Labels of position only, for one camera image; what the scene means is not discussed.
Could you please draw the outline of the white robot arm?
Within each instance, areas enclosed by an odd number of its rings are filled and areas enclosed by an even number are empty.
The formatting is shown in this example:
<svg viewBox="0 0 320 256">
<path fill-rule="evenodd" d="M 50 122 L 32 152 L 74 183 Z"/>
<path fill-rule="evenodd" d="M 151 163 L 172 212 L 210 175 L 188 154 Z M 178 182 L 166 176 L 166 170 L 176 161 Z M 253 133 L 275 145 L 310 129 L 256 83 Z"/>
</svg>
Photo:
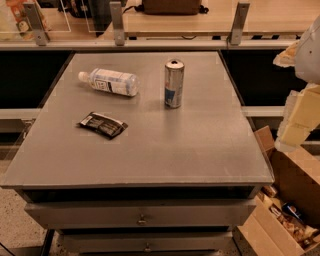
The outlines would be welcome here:
<svg viewBox="0 0 320 256">
<path fill-rule="evenodd" d="M 307 83 L 300 92 L 289 93 L 277 132 L 276 149 L 291 152 L 320 125 L 320 16 L 273 64 L 293 67 L 295 76 Z"/>
</svg>

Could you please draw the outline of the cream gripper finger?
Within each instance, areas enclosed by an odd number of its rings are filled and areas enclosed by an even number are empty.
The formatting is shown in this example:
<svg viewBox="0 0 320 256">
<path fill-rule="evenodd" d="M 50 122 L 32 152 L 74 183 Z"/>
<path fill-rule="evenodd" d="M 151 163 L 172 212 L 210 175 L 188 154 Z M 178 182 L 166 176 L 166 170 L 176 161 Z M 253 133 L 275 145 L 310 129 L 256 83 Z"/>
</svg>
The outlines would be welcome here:
<svg viewBox="0 0 320 256">
<path fill-rule="evenodd" d="M 320 85 L 308 83 L 300 92 L 292 90 L 286 99 L 275 148 L 292 152 L 320 125 Z"/>
</svg>

